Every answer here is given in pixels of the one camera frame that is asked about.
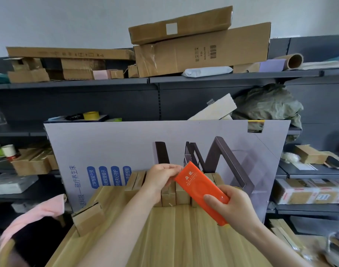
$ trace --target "right hand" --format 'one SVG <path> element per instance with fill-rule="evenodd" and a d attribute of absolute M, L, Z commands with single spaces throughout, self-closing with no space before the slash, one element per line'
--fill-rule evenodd
<path fill-rule="evenodd" d="M 204 195 L 204 200 L 211 208 L 220 213 L 230 226 L 242 236 L 261 226 L 255 210 L 253 209 L 247 193 L 230 185 L 218 185 L 229 198 L 229 203 L 224 204 L 212 195 Z"/>

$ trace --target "cardboard tube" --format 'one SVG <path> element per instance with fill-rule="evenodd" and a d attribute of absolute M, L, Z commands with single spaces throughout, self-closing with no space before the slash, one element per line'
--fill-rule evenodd
<path fill-rule="evenodd" d="M 298 68 L 303 63 L 303 55 L 300 53 L 280 56 L 274 59 L 286 59 L 286 61 L 284 62 L 283 70 Z"/>

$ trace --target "packing tape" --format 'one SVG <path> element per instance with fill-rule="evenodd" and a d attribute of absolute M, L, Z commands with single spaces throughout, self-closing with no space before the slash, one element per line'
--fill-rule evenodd
<path fill-rule="evenodd" d="M 99 120 L 100 118 L 98 111 L 85 112 L 83 113 L 83 116 L 84 116 L 84 120 L 86 121 L 96 121 L 96 120 Z"/>

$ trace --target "orange package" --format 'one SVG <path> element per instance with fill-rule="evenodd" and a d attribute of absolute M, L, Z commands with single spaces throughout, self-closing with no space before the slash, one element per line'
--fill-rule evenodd
<path fill-rule="evenodd" d="M 174 180 L 218 223 L 219 226 L 227 224 L 225 219 L 217 211 L 205 203 L 204 195 L 212 195 L 225 204 L 229 202 L 229 197 L 192 162 L 189 162 Z"/>

